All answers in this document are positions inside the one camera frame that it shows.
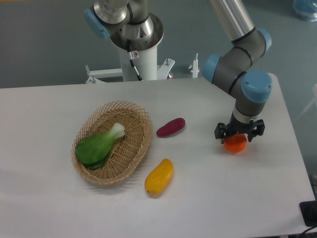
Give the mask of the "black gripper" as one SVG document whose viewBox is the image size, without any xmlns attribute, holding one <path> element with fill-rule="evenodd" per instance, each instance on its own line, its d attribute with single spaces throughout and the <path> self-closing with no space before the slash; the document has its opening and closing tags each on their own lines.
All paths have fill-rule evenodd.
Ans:
<svg viewBox="0 0 317 238">
<path fill-rule="evenodd" d="M 224 144 L 226 136 L 231 137 L 236 134 L 247 134 L 248 141 L 253 138 L 262 136 L 265 130 L 263 119 L 257 121 L 249 120 L 247 123 L 240 122 L 235 116 L 231 116 L 229 124 L 219 122 L 214 130 L 215 139 Z"/>
</svg>

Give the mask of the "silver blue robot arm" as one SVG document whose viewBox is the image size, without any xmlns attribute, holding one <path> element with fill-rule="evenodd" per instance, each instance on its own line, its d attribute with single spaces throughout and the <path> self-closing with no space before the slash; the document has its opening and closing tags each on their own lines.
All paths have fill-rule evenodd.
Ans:
<svg viewBox="0 0 317 238">
<path fill-rule="evenodd" d="M 225 142 L 237 134 L 251 141 L 265 125 L 258 116 L 271 93 L 272 78 L 251 66 L 270 48 L 270 34 L 256 28 L 240 0 L 213 0 L 211 5 L 233 47 L 211 55 L 201 69 L 211 84 L 235 99 L 228 124 L 218 123 L 214 134 Z M 120 55 L 124 81 L 157 80 L 157 47 L 164 34 L 161 20 L 146 0 L 96 0 L 84 17 L 100 38 L 109 38 Z"/>
</svg>

